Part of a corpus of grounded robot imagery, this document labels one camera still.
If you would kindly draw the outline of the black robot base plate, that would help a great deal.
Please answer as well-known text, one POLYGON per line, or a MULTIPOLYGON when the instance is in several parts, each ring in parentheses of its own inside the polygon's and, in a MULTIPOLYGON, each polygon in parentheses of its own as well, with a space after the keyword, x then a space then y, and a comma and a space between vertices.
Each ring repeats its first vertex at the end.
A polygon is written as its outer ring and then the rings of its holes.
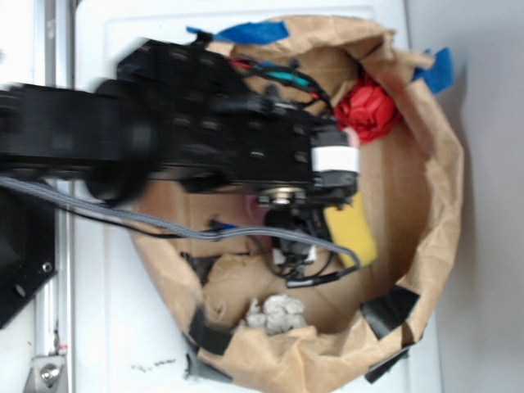
POLYGON ((56 273, 56 211, 46 202, 1 191, 1 327, 56 273))

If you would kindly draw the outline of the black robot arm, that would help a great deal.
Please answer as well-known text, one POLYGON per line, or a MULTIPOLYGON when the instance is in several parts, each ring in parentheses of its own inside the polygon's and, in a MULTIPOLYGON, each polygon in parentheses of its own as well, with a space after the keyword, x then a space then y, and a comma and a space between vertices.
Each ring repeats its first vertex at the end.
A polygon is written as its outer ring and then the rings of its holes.
POLYGON ((307 277, 301 269, 313 247, 347 256, 349 271, 363 266, 328 218, 357 192, 359 150, 330 115, 310 114, 280 86, 328 100, 295 66, 227 58, 202 39, 145 42, 94 93, 15 86, 1 94, 1 185, 115 217, 151 179, 190 193, 249 194, 268 211, 256 226, 144 223, 210 242, 271 237, 290 287, 335 281, 338 273, 307 277))

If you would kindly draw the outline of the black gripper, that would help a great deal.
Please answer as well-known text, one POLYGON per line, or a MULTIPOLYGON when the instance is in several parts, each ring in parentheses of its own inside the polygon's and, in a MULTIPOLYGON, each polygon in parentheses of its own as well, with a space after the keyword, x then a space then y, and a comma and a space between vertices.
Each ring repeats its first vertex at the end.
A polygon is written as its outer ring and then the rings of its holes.
POLYGON ((355 249, 337 240, 328 211, 344 212, 358 191, 359 149, 334 120, 311 115, 275 94, 228 97, 228 183, 267 210, 261 224, 232 227, 230 237, 268 237, 282 255, 278 274, 304 278, 310 252, 322 247, 361 267, 355 249))

